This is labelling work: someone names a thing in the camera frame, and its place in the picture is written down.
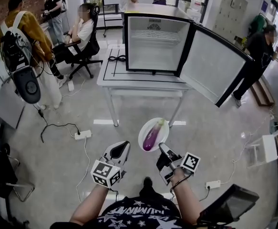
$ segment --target white plate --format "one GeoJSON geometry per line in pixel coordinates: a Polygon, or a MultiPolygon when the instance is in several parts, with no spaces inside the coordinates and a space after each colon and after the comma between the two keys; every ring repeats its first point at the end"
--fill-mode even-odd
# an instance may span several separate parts
{"type": "MultiPolygon", "coordinates": [[[[138,136],[138,142],[139,142],[139,146],[142,150],[144,150],[143,148],[143,142],[148,134],[148,132],[154,127],[154,125],[160,121],[162,118],[154,118],[151,119],[150,121],[146,122],[145,125],[142,127],[142,129],[140,130],[139,136],[138,136]]],[[[159,143],[164,143],[167,138],[168,138],[168,134],[169,134],[169,126],[167,121],[164,121],[163,126],[161,127],[156,142],[154,143],[154,146],[152,147],[152,149],[150,151],[145,151],[145,152],[153,152],[155,150],[157,150],[159,148],[159,143]]]]}

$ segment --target office chair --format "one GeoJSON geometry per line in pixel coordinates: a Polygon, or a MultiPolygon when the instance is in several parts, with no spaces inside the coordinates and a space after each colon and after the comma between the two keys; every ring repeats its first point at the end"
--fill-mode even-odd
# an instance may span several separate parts
{"type": "Polygon", "coordinates": [[[7,199],[12,190],[14,190],[18,199],[21,202],[26,201],[30,194],[34,191],[35,186],[31,183],[18,183],[18,178],[15,175],[16,168],[20,165],[17,159],[11,158],[9,156],[9,145],[4,144],[0,150],[0,197],[7,199]],[[13,168],[10,159],[17,162],[17,165],[13,168]],[[30,190],[25,198],[22,198],[15,187],[29,187],[30,190]]]}
{"type": "Polygon", "coordinates": [[[94,76],[91,74],[88,64],[91,63],[103,63],[103,60],[90,60],[92,56],[97,55],[97,53],[100,50],[100,46],[96,40],[96,26],[98,21],[98,15],[100,12],[100,8],[98,6],[94,6],[93,11],[91,12],[91,19],[93,20],[93,31],[91,34],[91,38],[87,44],[87,46],[84,48],[83,51],[79,49],[77,46],[81,41],[72,42],[65,45],[65,48],[74,47],[74,49],[77,52],[77,55],[73,58],[70,58],[69,60],[66,60],[66,63],[71,63],[71,67],[74,67],[75,63],[80,64],[76,67],[76,69],[71,73],[69,79],[72,80],[74,74],[78,72],[82,67],[85,67],[88,71],[90,78],[93,78],[94,76]]]}

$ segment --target beige pants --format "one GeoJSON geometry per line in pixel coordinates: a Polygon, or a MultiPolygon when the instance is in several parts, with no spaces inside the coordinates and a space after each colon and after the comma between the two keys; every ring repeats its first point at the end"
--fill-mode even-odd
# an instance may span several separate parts
{"type": "Polygon", "coordinates": [[[39,66],[36,69],[37,75],[44,71],[38,78],[38,82],[41,89],[41,99],[39,100],[39,105],[50,105],[58,107],[62,101],[62,94],[59,90],[59,85],[56,81],[55,76],[52,74],[47,62],[39,62],[39,66]]]}

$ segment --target fridge shelf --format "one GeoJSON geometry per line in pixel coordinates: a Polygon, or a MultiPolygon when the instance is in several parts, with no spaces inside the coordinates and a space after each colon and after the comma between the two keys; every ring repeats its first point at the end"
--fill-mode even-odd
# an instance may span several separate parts
{"type": "Polygon", "coordinates": [[[180,38],[177,33],[167,31],[133,30],[131,37],[142,40],[174,42],[176,44],[180,42],[180,38]]]}

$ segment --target eggplant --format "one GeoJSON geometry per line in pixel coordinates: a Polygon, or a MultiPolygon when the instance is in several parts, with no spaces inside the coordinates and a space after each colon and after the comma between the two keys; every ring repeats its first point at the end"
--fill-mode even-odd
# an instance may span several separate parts
{"type": "Polygon", "coordinates": [[[156,142],[157,136],[159,134],[159,131],[161,127],[164,124],[165,119],[161,119],[158,121],[153,128],[148,132],[144,142],[143,142],[143,149],[145,151],[150,151],[152,147],[154,146],[154,143],[156,142]]]}

